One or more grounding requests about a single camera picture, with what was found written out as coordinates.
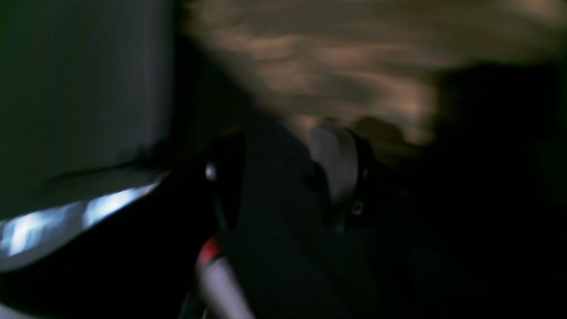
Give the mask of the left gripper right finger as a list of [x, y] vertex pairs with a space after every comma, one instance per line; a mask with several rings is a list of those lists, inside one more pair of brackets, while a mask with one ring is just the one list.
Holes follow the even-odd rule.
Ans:
[[312, 162], [324, 172], [331, 212], [324, 217], [334, 231], [352, 231], [363, 219], [373, 152], [365, 139], [336, 123], [322, 122], [310, 133]]

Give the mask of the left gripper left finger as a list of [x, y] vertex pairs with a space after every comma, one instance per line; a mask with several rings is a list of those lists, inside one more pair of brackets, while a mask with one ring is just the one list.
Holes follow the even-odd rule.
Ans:
[[246, 141], [241, 128], [216, 135], [207, 147], [205, 179], [218, 227], [232, 231], [239, 220]]

